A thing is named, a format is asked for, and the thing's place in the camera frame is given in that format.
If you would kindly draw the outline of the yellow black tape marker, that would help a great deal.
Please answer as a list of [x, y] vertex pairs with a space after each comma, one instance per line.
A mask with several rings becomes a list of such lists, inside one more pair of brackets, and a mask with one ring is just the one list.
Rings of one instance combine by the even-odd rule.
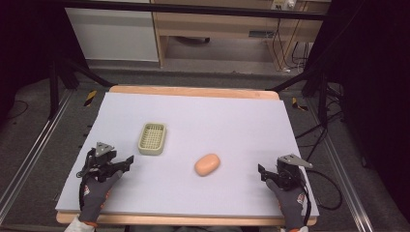
[[97, 90], [90, 91], [83, 106], [89, 106], [97, 94]]
[[302, 111], [308, 111], [308, 107], [298, 104], [298, 101], [297, 101], [296, 98], [292, 98], [292, 107], [296, 108], [296, 109], [299, 109], [299, 110], [302, 110]]

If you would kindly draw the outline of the black frame strut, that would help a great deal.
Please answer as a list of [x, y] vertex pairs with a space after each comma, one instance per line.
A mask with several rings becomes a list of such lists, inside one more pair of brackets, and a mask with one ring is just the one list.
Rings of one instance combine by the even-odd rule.
[[48, 66], [49, 71], [49, 93], [50, 93], [50, 111], [49, 119], [56, 116], [59, 109], [59, 84], [58, 79], [61, 79], [67, 89], [76, 89], [79, 86], [79, 81], [75, 73], [82, 73], [86, 77], [94, 80], [103, 87], [115, 86], [115, 83], [109, 82], [88, 68], [82, 67], [76, 62], [65, 58], [55, 57], [50, 61]]
[[268, 88], [268, 91], [273, 92], [280, 92], [287, 87], [292, 86], [300, 81], [305, 81], [305, 85], [302, 89], [302, 94], [304, 97], [312, 97], [313, 94], [318, 91], [319, 92], [319, 100], [318, 100], [318, 110], [317, 116], [320, 124], [324, 127], [328, 127], [328, 119], [327, 119], [327, 107], [326, 107], [326, 99], [327, 99], [327, 86], [328, 86], [328, 79], [327, 76], [318, 69], [308, 69], [295, 77], [292, 77], [289, 80], [281, 83], [278, 86]]

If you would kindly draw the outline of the aluminium floor rail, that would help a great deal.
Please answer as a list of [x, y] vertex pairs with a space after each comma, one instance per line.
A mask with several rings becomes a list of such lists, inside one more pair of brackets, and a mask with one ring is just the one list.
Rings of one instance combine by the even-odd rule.
[[325, 99], [324, 104], [320, 104], [319, 101], [307, 100], [307, 105], [317, 106], [320, 110], [324, 110], [327, 127], [321, 129], [324, 133], [322, 143], [336, 177], [342, 200], [347, 205], [358, 231], [374, 232], [363, 202], [354, 186], [357, 175], [348, 170], [349, 167], [362, 167], [362, 157], [358, 155], [348, 135], [348, 130], [342, 123], [343, 113], [339, 101]]
[[64, 115], [73, 93], [74, 90], [65, 90], [63, 92], [61, 100], [57, 101], [57, 109], [54, 111], [53, 116], [47, 119], [40, 134], [37, 136], [35, 142], [25, 156], [22, 164], [0, 197], [0, 225], [3, 223], [10, 209], [14, 205], [16, 198], [37, 163], [37, 160], [44, 150], [44, 147], [46, 146], [49, 138], [52, 136], [55, 128], [60, 122], [60, 119]]

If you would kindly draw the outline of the orange soap bar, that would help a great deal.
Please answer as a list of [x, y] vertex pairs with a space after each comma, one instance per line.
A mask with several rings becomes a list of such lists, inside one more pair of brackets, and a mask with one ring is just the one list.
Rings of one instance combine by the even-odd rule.
[[216, 154], [208, 154], [199, 159], [195, 165], [195, 172], [201, 176], [207, 176], [220, 166], [220, 158]]

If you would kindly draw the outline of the wooden desk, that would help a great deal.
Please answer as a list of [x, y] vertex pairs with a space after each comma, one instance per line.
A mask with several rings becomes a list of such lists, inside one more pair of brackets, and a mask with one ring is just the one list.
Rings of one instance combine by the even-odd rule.
[[[150, 0], [153, 4], [175, 4], [271, 10], [273, 0]], [[332, 0], [296, 0], [292, 11], [325, 14]], [[160, 55], [165, 54], [164, 40], [168, 37], [187, 38], [260, 38], [268, 45], [276, 69], [291, 66], [288, 60], [296, 44], [316, 40], [322, 23], [318, 20], [277, 19], [209, 14], [154, 13], [154, 25]]]

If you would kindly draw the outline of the person's right hand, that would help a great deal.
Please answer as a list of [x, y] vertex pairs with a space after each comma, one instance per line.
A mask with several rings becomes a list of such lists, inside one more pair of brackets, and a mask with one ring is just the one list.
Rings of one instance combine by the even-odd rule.
[[301, 228], [305, 226], [302, 217], [305, 193], [301, 187], [290, 191], [282, 190], [271, 179], [266, 181], [267, 187], [275, 194], [279, 208], [285, 219], [285, 228]]

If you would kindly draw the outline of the white power strip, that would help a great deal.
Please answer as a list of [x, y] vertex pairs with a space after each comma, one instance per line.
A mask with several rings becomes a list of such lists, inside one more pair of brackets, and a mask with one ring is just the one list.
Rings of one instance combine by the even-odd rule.
[[273, 0], [272, 10], [292, 11], [296, 5], [296, 0]]

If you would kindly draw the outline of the black horizontal frame bar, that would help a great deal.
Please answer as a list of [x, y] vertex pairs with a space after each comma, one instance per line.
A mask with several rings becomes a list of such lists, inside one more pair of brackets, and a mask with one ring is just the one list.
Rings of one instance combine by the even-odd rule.
[[93, 10], [115, 10], [115, 11], [134, 11], [134, 12], [154, 12], [170, 14], [192, 14], [192, 15], [229, 15], [247, 16], [263, 18], [286, 18], [286, 19], [305, 19], [305, 20], [326, 20], [327, 14], [303, 13], [274, 10], [246, 10], [243, 8], [211, 7], [211, 6], [192, 6], [175, 4], [150, 4], [150, 3], [130, 3], [112, 1], [89, 1], [89, 0], [56, 0], [63, 7], [93, 9]]

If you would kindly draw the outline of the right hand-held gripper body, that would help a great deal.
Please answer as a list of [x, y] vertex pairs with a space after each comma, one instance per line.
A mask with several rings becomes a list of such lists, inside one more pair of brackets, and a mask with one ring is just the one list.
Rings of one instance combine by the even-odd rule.
[[277, 160], [277, 173], [270, 175], [280, 189], [290, 191], [298, 187], [301, 183], [300, 167], [312, 168], [313, 165], [296, 155], [286, 155]]

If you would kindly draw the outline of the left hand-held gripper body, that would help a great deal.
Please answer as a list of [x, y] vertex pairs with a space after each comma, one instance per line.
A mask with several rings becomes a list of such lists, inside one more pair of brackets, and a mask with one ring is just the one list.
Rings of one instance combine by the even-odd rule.
[[114, 164], [112, 160], [116, 156], [117, 152], [111, 145], [98, 142], [97, 146], [87, 153], [84, 176], [96, 177], [99, 182], [105, 182], [116, 173], [110, 171], [110, 167]]

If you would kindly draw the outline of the pale green soap dish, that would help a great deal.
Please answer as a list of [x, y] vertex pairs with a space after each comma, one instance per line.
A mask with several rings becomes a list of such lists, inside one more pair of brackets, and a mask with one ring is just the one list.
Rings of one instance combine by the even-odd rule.
[[162, 153], [166, 139], [166, 125], [146, 123], [139, 136], [137, 148], [140, 154], [158, 156]]

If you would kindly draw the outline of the person's left hand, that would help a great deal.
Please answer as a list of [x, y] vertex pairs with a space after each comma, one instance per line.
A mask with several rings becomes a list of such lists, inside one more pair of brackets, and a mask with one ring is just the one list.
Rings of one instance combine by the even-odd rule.
[[93, 226], [97, 224], [97, 219], [109, 191], [122, 176], [123, 172], [119, 170], [102, 183], [94, 177], [87, 179], [83, 187], [83, 206], [78, 217], [81, 222]]

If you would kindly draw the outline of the white cabinet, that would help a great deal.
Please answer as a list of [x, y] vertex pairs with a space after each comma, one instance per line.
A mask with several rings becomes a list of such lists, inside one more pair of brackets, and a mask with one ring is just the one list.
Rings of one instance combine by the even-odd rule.
[[150, 13], [71, 8], [66, 13], [86, 59], [159, 61]]

